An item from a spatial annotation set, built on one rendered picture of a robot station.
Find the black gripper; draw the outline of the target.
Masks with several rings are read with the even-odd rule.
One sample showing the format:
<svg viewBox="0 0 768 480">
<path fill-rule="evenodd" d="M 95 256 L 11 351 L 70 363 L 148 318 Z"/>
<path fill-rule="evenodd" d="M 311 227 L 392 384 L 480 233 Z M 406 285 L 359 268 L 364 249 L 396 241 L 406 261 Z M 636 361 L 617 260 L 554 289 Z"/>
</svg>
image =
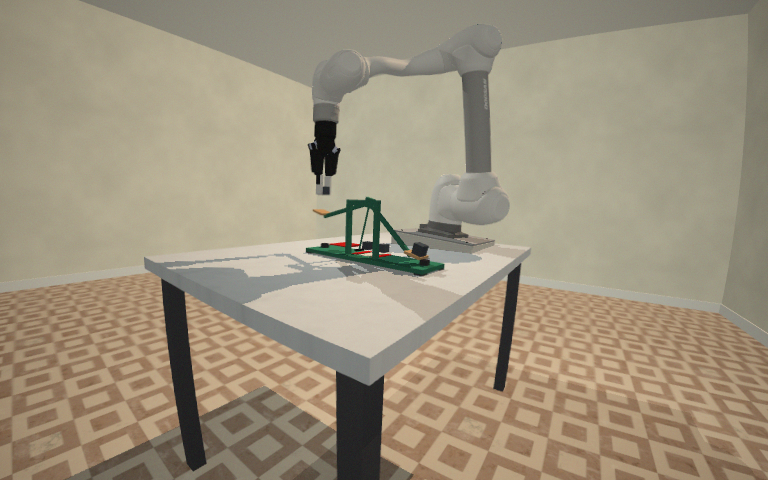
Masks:
<svg viewBox="0 0 768 480">
<path fill-rule="evenodd" d="M 311 172 L 316 175 L 316 194 L 323 194 L 323 165 L 325 157 L 324 186 L 330 187 L 331 176 L 336 174 L 338 156 L 341 151 L 335 146 L 337 123 L 320 120 L 315 122 L 315 140 L 308 143 L 310 150 Z M 317 147 L 317 148 L 316 148 Z M 317 156 L 318 152 L 318 156 Z"/>
</svg>

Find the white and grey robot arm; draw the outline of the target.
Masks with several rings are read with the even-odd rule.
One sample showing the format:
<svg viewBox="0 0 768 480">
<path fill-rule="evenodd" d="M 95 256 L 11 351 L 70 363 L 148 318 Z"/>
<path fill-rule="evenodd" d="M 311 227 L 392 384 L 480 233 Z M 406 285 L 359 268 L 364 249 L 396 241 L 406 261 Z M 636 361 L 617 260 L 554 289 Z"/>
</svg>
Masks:
<svg viewBox="0 0 768 480">
<path fill-rule="evenodd" d="M 509 197 L 491 172 L 491 129 L 488 74 L 502 47 L 494 25 L 475 24 L 412 58 L 364 57 L 351 49 L 318 63 L 312 82 L 313 122 L 339 123 L 346 93 L 365 86 L 378 74 L 405 77 L 458 71 L 462 77 L 466 173 L 442 175 L 435 183 L 429 221 L 418 232 L 447 238 L 468 238 L 462 222 L 496 223 L 508 214 Z M 361 56 L 361 55 L 362 56 Z M 320 74 L 321 73 L 321 74 Z M 342 95 L 342 96 L 341 96 Z M 460 178 L 461 177 L 461 178 Z"/>
</svg>

